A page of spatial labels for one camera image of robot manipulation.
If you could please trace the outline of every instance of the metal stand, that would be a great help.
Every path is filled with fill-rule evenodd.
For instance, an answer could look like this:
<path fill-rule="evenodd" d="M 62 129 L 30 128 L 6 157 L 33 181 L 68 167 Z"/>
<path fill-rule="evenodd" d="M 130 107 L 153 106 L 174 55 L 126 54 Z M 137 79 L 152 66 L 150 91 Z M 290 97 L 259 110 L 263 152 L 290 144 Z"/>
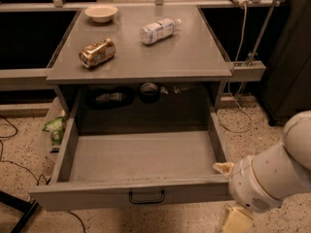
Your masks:
<path fill-rule="evenodd" d="M 31 218 L 31 216 L 34 214 L 34 212 L 39 206 L 39 204 L 36 201 L 25 202 L 3 191 L 0 191 L 0 202 L 23 212 L 23 216 L 20 218 L 14 229 L 11 231 L 12 233 L 20 232 L 20 230 Z"/>

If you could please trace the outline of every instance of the drawer handle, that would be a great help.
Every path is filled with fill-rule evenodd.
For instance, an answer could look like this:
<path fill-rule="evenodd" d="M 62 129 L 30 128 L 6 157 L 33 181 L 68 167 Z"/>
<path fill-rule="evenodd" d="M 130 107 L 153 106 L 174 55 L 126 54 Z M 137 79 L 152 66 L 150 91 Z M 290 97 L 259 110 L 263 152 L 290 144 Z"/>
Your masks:
<path fill-rule="evenodd" d="M 134 205 L 143 205 L 143 204 L 158 204 L 163 202 L 165 199 L 165 192 L 164 190 L 161 191 L 161 196 L 155 200 L 134 200 L 133 199 L 133 192 L 129 192 L 129 202 Z"/>

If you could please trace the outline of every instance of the can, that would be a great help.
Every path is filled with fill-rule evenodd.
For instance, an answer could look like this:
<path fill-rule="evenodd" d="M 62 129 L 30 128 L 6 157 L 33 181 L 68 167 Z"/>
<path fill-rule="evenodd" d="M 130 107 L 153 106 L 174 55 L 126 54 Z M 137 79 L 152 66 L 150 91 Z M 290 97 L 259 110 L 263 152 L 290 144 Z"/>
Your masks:
<path fill-rule="evenodd" d="M 85 47 L 79 53 L 79 58 L 85 67 L 90 68 L 112 58 L 116 53 L 116 47 L 109 38 L 101 40 L 99 43 Z"/>

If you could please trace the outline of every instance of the gray table surface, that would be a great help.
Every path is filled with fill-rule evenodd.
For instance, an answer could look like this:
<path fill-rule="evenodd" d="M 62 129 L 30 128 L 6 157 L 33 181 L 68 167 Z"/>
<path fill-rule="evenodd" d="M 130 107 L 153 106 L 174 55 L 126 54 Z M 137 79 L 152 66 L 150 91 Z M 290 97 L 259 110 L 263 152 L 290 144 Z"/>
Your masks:
<path fill-rule="evenodd" d="M 103 24 L 81 12 L 57 60 L 47 70 L 49 84 L 218 81 L 231 76 L 196 6 L 117 7 L 114 19 Z M 165 17 L 180 18 L 183 23 L 173 36 L 143 45 L 139 29 Z M 79 52 L 107 37 L 116 45 L 114 58 L 86 69 Z"/>

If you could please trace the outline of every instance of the drawer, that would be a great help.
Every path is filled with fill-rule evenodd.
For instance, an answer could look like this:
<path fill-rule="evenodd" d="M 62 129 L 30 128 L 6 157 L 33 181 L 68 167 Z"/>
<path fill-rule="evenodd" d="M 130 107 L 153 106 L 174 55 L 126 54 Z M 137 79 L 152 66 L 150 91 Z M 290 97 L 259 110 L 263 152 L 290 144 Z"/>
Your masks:
<path fill-rule="evenodd" d="M 128 87 L 132 103 L 107 110 L 88 105 L 98 87 L 80 87 L 51 182 L 31 196 L 47 211 L 231 200 L 212 168 L 230 157 L 205 86 L 181 85 L 154 103 Z"/>

